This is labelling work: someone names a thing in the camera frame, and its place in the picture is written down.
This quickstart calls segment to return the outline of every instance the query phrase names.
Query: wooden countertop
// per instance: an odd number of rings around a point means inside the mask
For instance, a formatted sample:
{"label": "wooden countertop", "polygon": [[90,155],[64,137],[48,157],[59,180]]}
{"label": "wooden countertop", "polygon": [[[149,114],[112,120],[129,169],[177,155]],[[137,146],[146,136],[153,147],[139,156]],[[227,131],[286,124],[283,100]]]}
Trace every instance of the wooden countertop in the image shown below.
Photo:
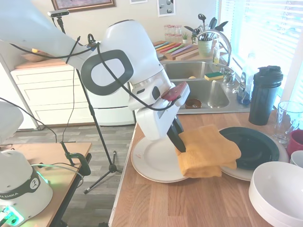
{"label": "wooden countertop", "polygon": [[49,60],[39,61],[39,62],[27,61],[20,65],[17,65],[15,67],[15,69],[24,70],[24,69],[31,69],[31,68],[38,68],[38,67],[50,67],[50,66],[60,66],[60,65],[66,65],[66,64],[61,59],[49,59]]}
{"label": "wooden countertop", "polygon": [[[184,130],[215,124],[218,129],[242,126],[273,134],[276,112],[266,126],[248,121],[249,113],[179,115]],[[130,147],[144,137],[135,128]],[[118,189],[111,227],[270,227],[253,208],[250,183],[223,173],[222,177],[186,179],[178,183],[157,183],[139,175],[126,161]]]}
{"label": "wooden countertop", "polygon": [[[81,153],[85,157],[91,147],[91,143],[66,143],[65,145],[70,153]],[[60,143],[17,144],[13,148],[21,152],[31,164],[69,163]],[[75,164],[76,167],[80,167],[80,162],[75,162]],[[22,227],[48,227],[76,177],[76,173],[61,168],[41,168],[39,172],[50,181],[53,198],[41,213],[29,219],[21,225]]]}

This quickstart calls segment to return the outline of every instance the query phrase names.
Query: brown bowl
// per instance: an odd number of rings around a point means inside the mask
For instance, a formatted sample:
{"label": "brown bowl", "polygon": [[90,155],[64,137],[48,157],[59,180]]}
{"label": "brown bowl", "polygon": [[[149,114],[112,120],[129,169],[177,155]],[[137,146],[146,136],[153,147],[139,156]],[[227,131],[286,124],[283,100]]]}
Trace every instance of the brown bowl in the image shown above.
{"label": "brown bowl", "polygon": [[[47,54],[43,51],[39,51],[38,54],[49,56],[49,54]],[[39,62],[39,61],[45,61],[48,59],[46,57],[41,57],[41,56],[35,55],[33,53],[24,53],[21,56],[30,62]]]}
{"label": "brown bowl", "polygon": [[202,103],[199,99],[189,99],[185,102],[185,108],[186,109],[200,109],[202,107]]}

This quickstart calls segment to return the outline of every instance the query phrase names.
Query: tripod stand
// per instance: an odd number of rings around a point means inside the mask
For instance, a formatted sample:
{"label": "tripod stand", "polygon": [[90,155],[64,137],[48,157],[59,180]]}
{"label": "tripod stand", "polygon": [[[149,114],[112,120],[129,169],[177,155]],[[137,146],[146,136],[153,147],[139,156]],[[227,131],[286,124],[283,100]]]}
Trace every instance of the tripod stand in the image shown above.
{"label": "tripod stand", "polygon": [[[64,26],[63,26],[63,21],[62,21],[62,17],[57,17],[57,22],[58,22],[58,25],[60,26],[62,32],[65,33]],[[100,137],[100,139],[101,139],[101,141],[102,141],[102,145],[103,145],[103,147],[104,147],[104,150],[105,150],[106,156],[107,156],[107,158],[108,158],[108,162],[109,162],[108,172],[107,172],[106,174],[104,174],[102,177],[100,177],[96,182],[94,182],[89,188],[87,188],[86,190],[84,190],[83,193],[84,193],[84,194],[87,194],[87,193],[89,193],[89,192],[92,190],[93,187],[95,187],[100,181],[102,181],[102,180],[103,180],[107,175],[109,175],[110,173],[115,173],[115,172],[122,173],[122,171],[121,171],[121,170],[118,170],[118,169],[117,169],[117,166],[115,165],[115,159],[116,159],[117,152],[114,151],[113,161],[111,160],[111,158],[110,158],[110,156],[109,156],[109,153],[108,153],[108,150],[107,150],[105,141],[104,141],[103,136],[102,136],[102,133],[101,133],[101,129],[100,129],[100,127],[99,127],[98,121],[97,121],[96,116],[95,116],[94,108],[93,108],[93,106],[91,105],[90,100],[89,100],[89,95],[87,94],[86,88],[84,87],[84,84],[82,83],[81,75],[80,75],[79,70],[76,70],[76,71],[77,71],[77,74],[78,74],[78,77],[79,77],[79,80],[80,80],[80,83],[81,83],[81,86],[82,86],[84,95],[85,95],[85,97],[86,97],[87,103],[89,104],[89,111],[90,111],[90,114],[91,114],[91,116],[92,116],[93,119],[94,119],[94,123],[95,123],[95,125],[96,125],[97,131],[98,131],[98,134],[99,134],[99,137]]]}

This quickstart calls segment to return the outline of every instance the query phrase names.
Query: cabinet drawer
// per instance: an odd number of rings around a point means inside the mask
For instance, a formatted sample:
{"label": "cabinet drawer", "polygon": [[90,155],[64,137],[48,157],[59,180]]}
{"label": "cabinet drawer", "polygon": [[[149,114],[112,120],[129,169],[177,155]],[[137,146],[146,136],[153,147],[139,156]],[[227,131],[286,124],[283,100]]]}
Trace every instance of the cabinet drawer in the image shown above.
{"label": "cabinet drawer", "polygon": [[128,107],[115,109],[95,109],[99,125],[127,125],[134,124],[133,112]]}
{"label": "cabinet drawer", "polygon": [[[30,107],[34,116],[44,124],[66,124],[72,111],[72,103]],[[75,103],[70,123],[94,122],[87,103]]]}
{"label": "cabinet drawer", "polygon": [[[18,85],[29,106],[66,104],[73,102],[71,80]],[[79,79],[75,79],[75,102],[86,102]]]}
{"label": "cabinet drawer", "polygon": [[14,70],[11,72],[16,84],[30,84],[48,81],[58,81],[72,79],[73,67],[41,67],[27,70]]}

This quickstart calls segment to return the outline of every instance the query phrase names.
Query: black water bottle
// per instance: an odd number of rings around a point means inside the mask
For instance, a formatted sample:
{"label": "black water bottle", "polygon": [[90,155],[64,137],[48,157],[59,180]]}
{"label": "black water bottle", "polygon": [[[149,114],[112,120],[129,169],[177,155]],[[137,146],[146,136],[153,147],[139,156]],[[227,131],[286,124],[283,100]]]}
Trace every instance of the black water bottle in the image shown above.
{"label": "black water bottle", "polygon": [[259,68],[259,72],[254,75],[250,123],[255,125],[267,124],[282,80],[283,74],[279,66]]}

